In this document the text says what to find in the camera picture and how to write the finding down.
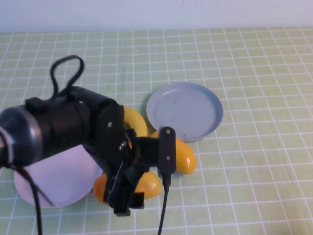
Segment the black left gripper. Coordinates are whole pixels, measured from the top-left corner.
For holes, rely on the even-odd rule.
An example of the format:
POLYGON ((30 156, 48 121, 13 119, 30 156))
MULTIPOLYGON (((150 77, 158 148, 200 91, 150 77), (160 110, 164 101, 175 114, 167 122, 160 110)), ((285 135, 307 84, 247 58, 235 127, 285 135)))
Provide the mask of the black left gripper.
POLYGON ((144 208, 144 193, 135 192, 144 172, 139 171, 139 145, 134 129, 124 127, 125 111, 116 102, 90 107, 90 154, 107 175, 104 202, 113 213, 130 216, 144 208))

